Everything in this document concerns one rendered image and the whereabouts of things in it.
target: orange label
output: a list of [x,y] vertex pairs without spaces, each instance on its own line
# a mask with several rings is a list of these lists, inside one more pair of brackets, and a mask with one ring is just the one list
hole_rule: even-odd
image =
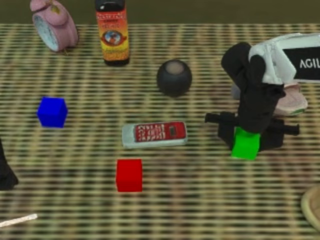
[[129,58],[127,11],[96,12],[103,58],[121,61]]

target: black sphere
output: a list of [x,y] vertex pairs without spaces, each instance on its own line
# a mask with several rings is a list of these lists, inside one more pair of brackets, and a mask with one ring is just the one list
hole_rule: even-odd
[[192,73],[185,62],[173,59],[160,66],[156,82],[163,94],[179,97],[189,90],[192,83]]

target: table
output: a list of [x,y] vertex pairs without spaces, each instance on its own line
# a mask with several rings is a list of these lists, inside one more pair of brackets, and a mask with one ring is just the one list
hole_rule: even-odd
[[[315,24],[136,24],[131,63],[104,65],[95,25],[78,26],[78,48],[52,53],[32,25],[0,25],[0,136],[20,184],[0,192],[0,220],[32,213],[38,219],[0,230],[2,240],[314,240],[300,199],[320,182],[320,87],[302,84],[306,113],[281,149],[256,161],[232,160],[205,113],[235,112],[231,80],[221,68],[233,44],[290,32],[319,32]],[[189,93],[158,92],[166,60],[186,61]],[[65,98],[64,129],[40,127],[42,96]],[[126,123],[182,120],[187,146],[122,147]],[[142,158],[142,193],[118,193],[119,158]]]

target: blue cube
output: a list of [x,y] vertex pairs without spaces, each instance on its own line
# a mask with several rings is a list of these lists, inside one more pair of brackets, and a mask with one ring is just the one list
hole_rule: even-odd
[[68,115],[63,98],[44,96],[36,113],[45,128],[63,128]]

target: hot sauce bottle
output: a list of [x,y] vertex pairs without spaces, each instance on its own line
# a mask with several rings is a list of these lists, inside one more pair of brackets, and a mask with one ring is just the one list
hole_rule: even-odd
[[123,66],[130,61],[126,0],[95,0],[104,62]]

